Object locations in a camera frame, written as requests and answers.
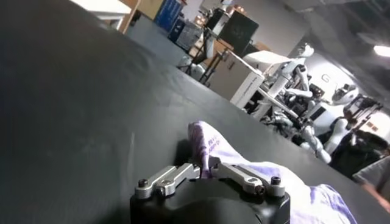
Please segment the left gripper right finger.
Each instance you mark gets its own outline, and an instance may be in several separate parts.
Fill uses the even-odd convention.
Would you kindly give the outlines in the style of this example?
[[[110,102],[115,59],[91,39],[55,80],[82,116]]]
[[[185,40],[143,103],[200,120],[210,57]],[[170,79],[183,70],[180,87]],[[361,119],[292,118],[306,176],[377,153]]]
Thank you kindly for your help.
[[[278,176],[267,177],[245,164],[229,164],[219,158],[210,159],[210,174],[212,177],[231,181],[245,193],[258,197],[284,197],[286,187]]]

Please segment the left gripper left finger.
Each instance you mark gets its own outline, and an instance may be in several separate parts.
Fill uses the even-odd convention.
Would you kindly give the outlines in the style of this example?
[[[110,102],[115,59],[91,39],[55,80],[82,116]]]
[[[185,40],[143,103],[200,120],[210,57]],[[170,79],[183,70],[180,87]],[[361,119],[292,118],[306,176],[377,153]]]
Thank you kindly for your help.
[[[186,179],[200,177],[200,167],[185,163],[179,167],[167,166],[147,179],[140,179],[135,187],[135,197],[140,200],[151,198],[154,194],[170,197]]]

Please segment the person's bare hand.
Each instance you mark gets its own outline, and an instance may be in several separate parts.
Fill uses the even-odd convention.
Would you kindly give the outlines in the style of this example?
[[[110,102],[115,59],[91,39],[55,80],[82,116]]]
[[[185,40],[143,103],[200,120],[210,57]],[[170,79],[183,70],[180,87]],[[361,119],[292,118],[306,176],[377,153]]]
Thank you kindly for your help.
[[[390,213],[389,202],[383,198],[372,185],[364,183],[361,186],[377,200],[377,202],[385,209],[387,213]]]

